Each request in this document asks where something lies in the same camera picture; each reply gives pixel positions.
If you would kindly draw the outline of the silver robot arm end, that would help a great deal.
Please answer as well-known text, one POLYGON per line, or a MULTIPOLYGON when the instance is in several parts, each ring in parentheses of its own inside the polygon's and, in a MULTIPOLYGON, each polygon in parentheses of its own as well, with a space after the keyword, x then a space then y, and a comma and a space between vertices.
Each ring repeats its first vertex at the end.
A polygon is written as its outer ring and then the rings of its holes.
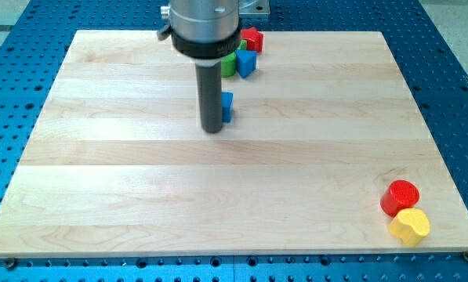
POLYGON ((178 52, 193 59, 219 59, 241 43, 238 0, 169 0, 161 17, 166 24, 158 40, 171 38, 178 52))

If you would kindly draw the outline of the green block behind arm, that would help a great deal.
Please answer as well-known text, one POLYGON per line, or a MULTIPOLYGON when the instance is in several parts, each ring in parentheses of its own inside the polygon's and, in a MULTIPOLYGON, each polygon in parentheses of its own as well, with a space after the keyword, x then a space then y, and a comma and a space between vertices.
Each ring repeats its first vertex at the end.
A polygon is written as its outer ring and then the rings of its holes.
POLYGON ((238 49, 240 49, 240 50, 246 50, 246 49, 247 49, 247 46, 248 46, 247 41, 246 41, 245 39, 242 39, 242 40, 241 40, 241 43, 240 43, 239 46, 238 46, 238 49))

